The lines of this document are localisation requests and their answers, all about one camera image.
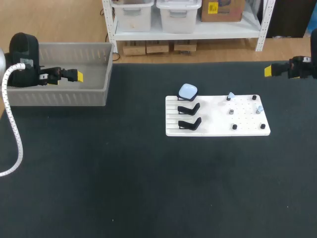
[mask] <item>white shelf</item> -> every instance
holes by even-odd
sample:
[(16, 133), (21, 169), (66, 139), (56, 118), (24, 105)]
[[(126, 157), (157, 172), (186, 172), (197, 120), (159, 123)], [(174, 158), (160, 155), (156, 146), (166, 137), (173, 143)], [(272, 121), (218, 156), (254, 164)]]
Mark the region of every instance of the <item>white shelf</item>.
[(261, 29), (259, 20), (246, 2), (240, 22), (201, 22), (197, 17), (195, 31), (191, 34), (170, 34), (162, 31), (159, 9), (153, 8), (152, 27), (149, 32), (123, 32), (120, 24), (115, 29), (114, 39), (117, 41), (139, 40), (199, 40), (199, 39), (232, 39), (257, 38)]

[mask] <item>shelving unit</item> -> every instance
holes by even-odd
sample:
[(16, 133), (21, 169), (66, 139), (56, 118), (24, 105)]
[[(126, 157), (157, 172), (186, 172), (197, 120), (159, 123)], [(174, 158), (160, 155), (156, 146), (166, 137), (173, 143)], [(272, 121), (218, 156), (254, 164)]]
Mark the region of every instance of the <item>shelving unit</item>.
[(257, 18), (256, 9), (261, 0), (247, 0), (240, 22), (202, 22), (197, 17), (195, 31), (191, 34), (170, 34), (162, 31), (159, 9), (152, 11), (152, 27), (149, 32), (124, 32), (120, 29), (117, 19), (112, 17), (111, 0), (103, 0), (105, 20), (109, 41), (118, 52), (116, 41), (147, 41), (147, 40), (199, 40), (199, 39), (232, 39), (258, 38), (256, 51), (262, 51), (267, 29), (271, 19), (275, 0), (264, 0), (262, 25)]

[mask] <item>cable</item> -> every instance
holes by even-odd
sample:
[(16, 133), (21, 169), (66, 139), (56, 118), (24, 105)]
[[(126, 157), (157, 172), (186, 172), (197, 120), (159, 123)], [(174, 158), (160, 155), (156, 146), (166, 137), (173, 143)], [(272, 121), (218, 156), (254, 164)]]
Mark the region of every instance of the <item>cable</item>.
[(113, 54), (113, 55), (114, 55), (114, 54), (118, 55), (118, 58), (117, 58), (117, 59), (112, 59), (112, 61), (117, 61), (117, 60), (119, 60), (119, 59), (120, 59), (120, 54), (119, 54), (119, 53), (115, 53), (115, 52), (113, 52), (112, 54)]
[(12, 65), (11, 67), (9, 67), (6, 72), (4, 73), (3, 79), (2, 79), (2, 97), (3, 97), (3, 102), (4, 102), (4, 107), (6, 110), (6, 114), (9, 118), (14, 136), (15, 136), (15, 140), (16, 140), (16, 144), (18, 146), (18, 159), (15, 162), (15, 164), (11, 167), (11, 169), (8, 169), (7, 171), (4, 171), (2, 173), (0, 173), (0, 177), (8, 175), (10, 173), (12, 173), (13, 171), (15, 171), (19, 165), (22, 162), (22, 158), (23, 158), (23, 146), (22, 146), (22, 140), (19, 134), (19, 130), (18, 127), (16, 126), (12, 111), (11, 111), (11, 107), (9, 104), (9, 99), (8, 99), (8, 94), (7, 94), (7, 84), (8, 84), (8, 80), (10, 75), (12, 74), (13, 71), (15, 70), (21, 70), (21, 69), (25, 69), (25, 64), (23, 63), (17, 63)]

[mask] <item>yellow label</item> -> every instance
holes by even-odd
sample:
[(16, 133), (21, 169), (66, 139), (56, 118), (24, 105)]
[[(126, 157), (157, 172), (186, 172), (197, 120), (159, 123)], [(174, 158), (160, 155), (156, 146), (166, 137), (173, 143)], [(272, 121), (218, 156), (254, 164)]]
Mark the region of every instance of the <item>yellow label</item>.
[(264, 69), (264, 76), (271, 77), (272, 76), (272, 66), (268, 66)]
[(217, 14), (218, 13), (218, 3), (209, 2), (208, 3), (208, 14)]

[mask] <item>black table surface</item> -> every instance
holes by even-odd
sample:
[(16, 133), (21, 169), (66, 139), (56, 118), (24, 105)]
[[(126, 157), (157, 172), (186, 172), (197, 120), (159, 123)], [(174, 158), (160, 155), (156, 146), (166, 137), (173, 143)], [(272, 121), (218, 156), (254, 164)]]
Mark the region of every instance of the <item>black table surface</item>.
[[(317, 80), (268, 62), (115, 64), (105, 107), (15, 107), (1, 238), (315, 238)], [(165, 135), (165, 97), (259, 94), (264, 137)], [(16, 143), (0, 120), (0, 170)]]

